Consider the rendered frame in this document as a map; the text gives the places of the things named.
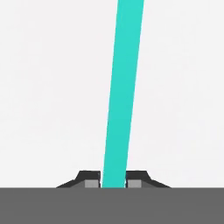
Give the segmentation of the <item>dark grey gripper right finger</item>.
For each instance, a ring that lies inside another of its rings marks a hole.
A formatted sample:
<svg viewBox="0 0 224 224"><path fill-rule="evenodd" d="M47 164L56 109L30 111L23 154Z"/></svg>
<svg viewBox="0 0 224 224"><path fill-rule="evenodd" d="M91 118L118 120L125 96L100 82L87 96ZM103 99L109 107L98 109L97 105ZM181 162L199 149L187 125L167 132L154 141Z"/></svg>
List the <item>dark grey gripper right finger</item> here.
<svg viewBox="0 0 224 224"><path fill-rule="evenodd" d="M147 171L126 171L127 188L147 188L161 187L168 188L168 185L162 184L152 179Z"/></svg>

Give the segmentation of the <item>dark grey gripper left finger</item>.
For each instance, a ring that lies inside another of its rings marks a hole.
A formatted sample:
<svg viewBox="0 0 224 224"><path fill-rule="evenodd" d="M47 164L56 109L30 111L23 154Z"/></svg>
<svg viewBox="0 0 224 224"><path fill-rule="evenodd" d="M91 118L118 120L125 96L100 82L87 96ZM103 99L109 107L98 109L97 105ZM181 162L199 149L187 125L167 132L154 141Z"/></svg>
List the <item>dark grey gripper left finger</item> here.
<svg viewBox="0 0 224 224"><path fill-rule="evenodd" d="M59 188L83 187L83 188L100 188L101 172L100 171L79 171L76 178L65 184L59 185Z"/></svg>

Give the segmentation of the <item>turquoise spatula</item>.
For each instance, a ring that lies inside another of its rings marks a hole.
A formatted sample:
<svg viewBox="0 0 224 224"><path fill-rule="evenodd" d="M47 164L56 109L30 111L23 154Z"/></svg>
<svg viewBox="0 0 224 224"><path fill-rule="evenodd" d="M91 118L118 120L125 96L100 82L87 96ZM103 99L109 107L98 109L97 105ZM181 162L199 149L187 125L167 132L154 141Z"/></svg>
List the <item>turquoise spatula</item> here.
<svg viewBox="0 0 224 224"><path fill-rule="evenodd" d="M144 0L118 0L104 154L104 188L123 188L137 76Z"/></svg>

